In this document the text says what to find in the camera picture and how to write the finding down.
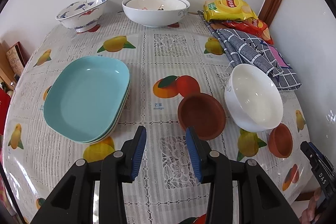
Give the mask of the person's right hand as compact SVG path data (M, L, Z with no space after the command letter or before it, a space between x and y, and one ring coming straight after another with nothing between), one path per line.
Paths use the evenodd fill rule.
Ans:
M318 221L320 214L315 212L317 207L317 201L321 196L321 188L317 188L314 191L313 196L310 198L308 207L302 212L301 217L299 217L299 221L301 224L310 224L311 222Z

